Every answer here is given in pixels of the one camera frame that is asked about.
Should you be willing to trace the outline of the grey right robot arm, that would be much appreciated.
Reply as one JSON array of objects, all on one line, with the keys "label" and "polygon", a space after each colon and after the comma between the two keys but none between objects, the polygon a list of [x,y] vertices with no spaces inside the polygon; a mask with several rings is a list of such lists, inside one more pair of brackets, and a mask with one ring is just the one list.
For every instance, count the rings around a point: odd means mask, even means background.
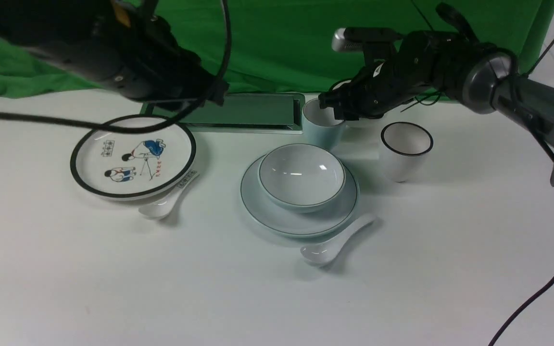
[{"label": "grey right robot arm", "polygon": [[[365,66],[349,83],[319,94],[337,120],[379,119],[434,90],[477,114],[500,112],[554,151],[554,88],[519,72],[517,56],[475,35],[466,18],[441,2],[437,14],[453,31],[407,35],[390,28],[338,29],[337,52],[362,52]],[[554,186],[554,155],[550,184]]]}]

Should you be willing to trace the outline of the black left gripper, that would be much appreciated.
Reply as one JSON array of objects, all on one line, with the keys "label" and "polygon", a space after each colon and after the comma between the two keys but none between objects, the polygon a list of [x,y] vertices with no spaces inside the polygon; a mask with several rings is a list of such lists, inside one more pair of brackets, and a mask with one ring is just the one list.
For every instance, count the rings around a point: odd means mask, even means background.
[{"label": "black left gripper", "polygon": [[226,81],[183,48],[157,2],[0,0],[0,39],[132,101],[178,111],[204,97],[222,106]]}]

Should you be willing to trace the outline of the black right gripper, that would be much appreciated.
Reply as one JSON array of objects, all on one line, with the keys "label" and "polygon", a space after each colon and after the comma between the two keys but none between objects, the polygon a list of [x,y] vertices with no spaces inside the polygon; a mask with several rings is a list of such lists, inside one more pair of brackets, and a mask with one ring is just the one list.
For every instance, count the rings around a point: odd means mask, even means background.
[{"label": "black right gripper", "polygon": [[453,42],[455,32],[419,30],[365,46],[363,68],[346,85],[319,94],[320,108],[334,108],[337,120],[375,119],[431,89],[445,92],[439,63]]}]

